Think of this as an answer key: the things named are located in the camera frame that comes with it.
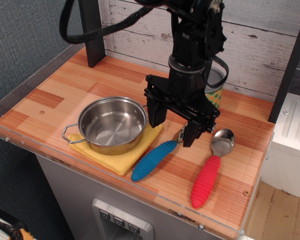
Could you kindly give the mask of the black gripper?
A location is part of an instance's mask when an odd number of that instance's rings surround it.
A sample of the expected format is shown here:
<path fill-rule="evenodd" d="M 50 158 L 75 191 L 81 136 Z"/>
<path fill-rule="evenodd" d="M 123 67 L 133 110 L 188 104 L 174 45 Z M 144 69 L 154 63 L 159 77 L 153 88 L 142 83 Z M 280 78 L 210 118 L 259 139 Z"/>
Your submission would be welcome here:
<path fill-rule="evenodd" d="M 145 80 L 144 95 L 147 100 L 148 121 L 152 128 L 166 120 L 170 110 L 187 121 L 183 132 L 183 147 L 191 147 L 202 133 L 211 133 L 216 128 L 220 111 L 205 96 L 206 85 L 213 57 L 195 65 L 185 66 L 174 57 L 169 57 L 168 77 L 149 74 Z"/>

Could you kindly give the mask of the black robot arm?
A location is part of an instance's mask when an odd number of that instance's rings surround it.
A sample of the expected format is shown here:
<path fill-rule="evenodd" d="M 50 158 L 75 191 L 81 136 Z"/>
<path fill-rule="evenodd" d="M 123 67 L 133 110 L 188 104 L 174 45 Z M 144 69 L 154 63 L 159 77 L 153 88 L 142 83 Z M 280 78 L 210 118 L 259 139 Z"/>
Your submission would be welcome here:
<path fill-rule="evenodd" d="M 170 110 L 187 120 L 183 146 L 190 147 L 204 132 L 215 129 L 220 111 L 205 96 L 205 89 L 225 83 L 208 82 L 212 63 L 225 70 L 227 64 L 217 57 L 224 50 L 221 0 L 140 0 L 147 8 L 166 6 L 171 14 L 173 50 L 167 78 L 147 75 L 145 96 L 148 120 L 156 127 L 166 120 Z"/>

